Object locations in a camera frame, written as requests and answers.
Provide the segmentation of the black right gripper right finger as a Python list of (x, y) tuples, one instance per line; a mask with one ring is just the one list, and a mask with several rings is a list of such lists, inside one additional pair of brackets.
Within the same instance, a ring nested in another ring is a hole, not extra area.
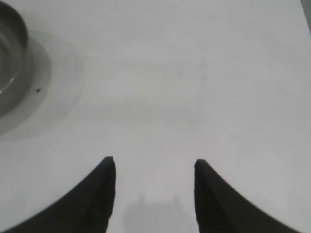
[(307, 171), (280, 159), (194, 165), (194, 204), (202, 233), (305, 233)]

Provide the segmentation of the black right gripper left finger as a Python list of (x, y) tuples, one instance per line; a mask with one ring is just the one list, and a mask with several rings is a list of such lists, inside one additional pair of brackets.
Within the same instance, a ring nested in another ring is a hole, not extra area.
[(105, 157), (79, 184), (9, 233), (104, 233), (113, 213), (116, 167)]

